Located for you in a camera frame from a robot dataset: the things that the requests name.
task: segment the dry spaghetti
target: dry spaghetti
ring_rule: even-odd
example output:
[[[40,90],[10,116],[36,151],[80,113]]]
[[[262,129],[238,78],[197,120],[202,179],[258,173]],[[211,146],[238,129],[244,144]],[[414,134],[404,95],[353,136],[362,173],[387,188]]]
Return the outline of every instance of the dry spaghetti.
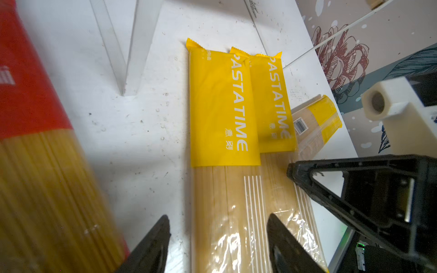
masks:
[[[11,0],[0,62],[0,271],[113,272],[122,239]]]

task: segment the wall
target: wall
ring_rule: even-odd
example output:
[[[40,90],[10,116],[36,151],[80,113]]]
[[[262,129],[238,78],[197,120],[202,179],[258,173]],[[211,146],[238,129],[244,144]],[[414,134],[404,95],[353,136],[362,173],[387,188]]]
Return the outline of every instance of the wall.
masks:
[[[370,12],[365,0],[296,2],[314,45]],[[437,70],[436,10],[433,0],[395,0],[316,51],[358,156],[391,153],[361,94],[380,80]]]

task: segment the transparent plastic sheet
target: transparent plastic sheet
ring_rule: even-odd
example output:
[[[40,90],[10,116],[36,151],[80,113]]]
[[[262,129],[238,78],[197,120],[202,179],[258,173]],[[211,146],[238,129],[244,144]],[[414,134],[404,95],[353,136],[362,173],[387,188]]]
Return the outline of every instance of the transparent plastic sheet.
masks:
[[[114,272],[123,239],[14,0],[0,60],[0,271]]]
[[[205,52],[205,56],[196,59],[196,65],[202,66],[202,62],[208,60],[217,61],[218,55]],[[196,92],[208,90],[213,97],[212,90],[218,84],[226,86],[226,77],[230,74],[226,72],[224,77],[215,78],[214,75],[219,73],[219,68],[215,66],[213,73],[199,76],[193,71],[205,69],[193,69],[194,56],[190,50],[191,109],[196,105],[192,98],[194,86],[201,85],[202,88]],[[303,134],[296,135],[303,152],[261,153],[261,166],[197,166],[192,169],[193,272],[272,272],[266,232],[270,213],[281,219],[310,256],[327,271],[309,197],[286,176],[289,163],[314,156],[329,139],[329,134],[332,135],[341,126],[341,123],[337,126],[332,122],[337,121],[335,117],[328,117],[319,125],[321,119],[313,112],[314,109],[307,107],[296,117],[293,114],[293,120],[299,117],[307,120],[311,116],[313,119],[313,122],[308,121],[309,126]]]

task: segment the yellow packaging label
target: yellow packaging label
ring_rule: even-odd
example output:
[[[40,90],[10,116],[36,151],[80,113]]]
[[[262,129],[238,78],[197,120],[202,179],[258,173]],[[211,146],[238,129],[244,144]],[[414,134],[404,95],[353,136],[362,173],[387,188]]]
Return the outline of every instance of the yellow packaging label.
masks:
[[[323,142],[326,144],[338,128],[341,128],[340,117],[334,103],[326,96],[308,106],[319,126],[322,128]]]
[[[260,165],[247,57],[203,49],[190,52],[191,165]]]
[[[231,48],[230,53],[250,60],[260,152],[296,150],[298,145],[282,71],[281,53],[275,57],[262,54],[250,56],[236,48]]]

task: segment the white table surface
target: white table surface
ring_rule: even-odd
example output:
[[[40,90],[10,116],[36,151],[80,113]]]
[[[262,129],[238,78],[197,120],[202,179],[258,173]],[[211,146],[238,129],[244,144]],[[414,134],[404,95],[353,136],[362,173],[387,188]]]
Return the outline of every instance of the white table surface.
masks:
[[[135,1],[106,3],[127,59]],[[185,41],[190,37],[217,51],[235,46],[249,53],[265,53],[244,1],[165,0],[135,97],[119,94],[89,0],[17,0],[17,5],[129,248],[167,214],[172,236],[166,272],[190,272]],[[308,34],[302,34],[306,32],[303,22],[294,28],[300,33],[294,39],[308,44]],[[292,107],[319,93],[333,99],[315,54],[296,62],[285,75]],[[343,127],[317,158],[355,156]],[[329,263],[345,228],[324,208],[313,203],[313,209]]]

